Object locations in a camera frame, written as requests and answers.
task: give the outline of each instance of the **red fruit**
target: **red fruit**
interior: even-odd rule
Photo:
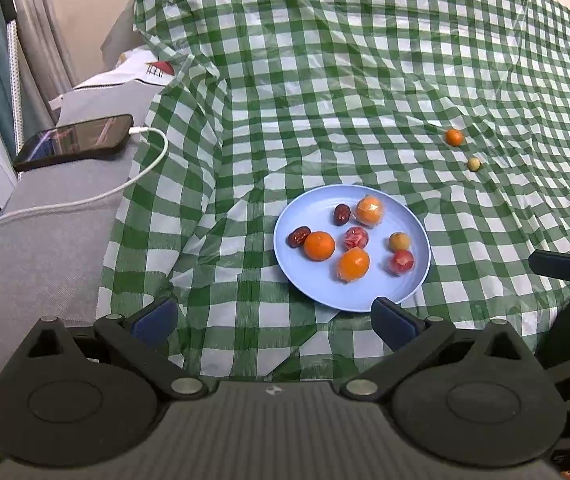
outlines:
[[[389,259],[389,270],[397,276],[408,272],[414,267],[414,254],[404,249],[399,249]]]
[[[350,227],[343,238],[343,245],[348,251],[354,247],[364,249],[367,242],[369,242],[369,235],[362,227]]]

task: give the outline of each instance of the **blue plate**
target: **blue plate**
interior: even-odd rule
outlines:
[[[369,271],[360,280],[341,282],[336,277],[336,263],[345,253],[343,235],[348,228],[362,225],[353,218],[343,226],[334,224],[334,209],[347,204],[354,211],[365,195],[378,198],[385,207],[382,221],[374,228],[366,228],[369,243]],[[313,262],[302,248],[287,245],[287,236],[297,227],[306,225],[312,231],[328,232],[336,242],[334,254],[324,262]],[[392,233],[409,235],[409,250],[414,254],[414,267],[402,276],[387,272],[392,252],[387,241]],[[421,286],[430,268],[430,242],[423,225],[404,205],[390,195],[369,187],[335,184],[311,189],[289,203],[274,228],[274,251],[281,269],[293,285],[312,300],[332,308],[349,312],[369,312],[372,301],[385,296],[401,303]]]

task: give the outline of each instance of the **black phone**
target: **black phone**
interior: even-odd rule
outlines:
[[[82,158],[114,155],[127,144],[133,125],[131,115],[119,115],[44,130],[25,142],[14,159],[14,170],[29,171]]]

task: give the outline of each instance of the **green checkered tablecloth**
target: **green checkered tablecloth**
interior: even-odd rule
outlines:
[[[534,248],[570,251],[561,4],[136,0],[135,26],[175,68],[147,117],[171,144],[125,193],[98,307],[129,315],[173,290],[188,372],[342,378],[389,352],[369,316],[314,304],[276,263],[278,215],[323,184],[383,190],[424,223],[433,264],[403,305],[419,316],[505,317],[533,346],[570,299],[527,267]],[[131,174],[158,154],[149,136]]]

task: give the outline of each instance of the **plate rim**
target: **plate rim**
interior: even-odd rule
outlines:
[[[401,298],[401,300],[399,300],[396,304],[400,304],[403,301],[405,301],[407,298],[409,298],[410,296],[412,296],[417,290],[418,288],[420,288],[420,286],[422,286],[425,283],[425,278],[427,278],[427,274],[428,272],[430,272],[430,267],[432,265],[432,244],[430,243],[430,238],[427,235],[427,231],[425,230],[425,226],[423,225],[423,223],[419,220],[418,216],[416,216],[414,214],[414,212],[407,207],[407,205],[400,203],[398,200],[396,200],[392,195],[385,193],[384,191],[381,191],[380,189],[376,189],[374,187],[368,187],[368,186],[361,186],[361,184],[322,184],[321,186],[316,186],[313,187],[312,189],[308,189],[307,191],[301,193],[300,195],[298,195],[294,200],[292,200],[291,202],[289,202],[284,208],[283,210],[280,212],[279,217],[276,219],[276,224],[274,224],[274,232],[272,234],[272,237],[275,238],[276,236],[276,231],[278,230],[278,226],[279,223],[281,222],[281,217],[283,216],[283,213],[287,211],[287,208],[289,206],[291,206],[294,202],[296,202],[296,200],[298,200],[299,198],[301,198],[302,196],[307,195],[308,193],[312,193],[315,192],[318,189],[321,188],[326,188],[326,187],[357,187],[359,189],[365,189],[365,190],[369,190],[369,191],[375,191],[378,193],[381,193],[383,195],[385,195],[386,197],[388,197],[390,200],[392,200],[393,202],[396,202],[399,206],[405,208],[408,213],[410,215],[412,215],[414,217],[414,219],[416,220],[416,222],[421,226],[421,231],[423,232],[423,235],[425,236],[425,240],[427,241],[427,267],[425,267],[425,273],[423,274],[423,277],[421,278],[421,280],[419,280],[418,285],[416,285],[415,289],[412,290],[411,292],[409,292],[408,295],[406,295],[404,298]],[[327,303],[323,303],[322,301],[317,300],[316,298],[314,298],[311,294],[308,294],[306,292],[303,292],[302,290],[300,290],[292,281],[292,279],[290,278],[289,274],[287,273],[287,271],[283,268],[283,266],[281,265],[281,260],[279,258],[279,250],[277,248],[276,243],[273,244],[274,246],[274,255],[276,256],[276,262],[278,263],[279,268],[281,269],[281,271],[283,272],[283,274],[285,274],[285,277],[287,278],[287,280],[291,283],[291,285],[293,287],[295,287],[297,290],[299,290],[302,294],[305,294],[305,296],[307,296],[310,300],[315,301],[318,304],[324,305],[328,308],[333,308],[334,310],[337,310],[339,312],[354,312],[357,314],[368,314],[369,312],[371,312],[371,305],[369,306],[369,309],[367,310],[347,310],[345,308],[338,308],[332,305],[328,305]]]

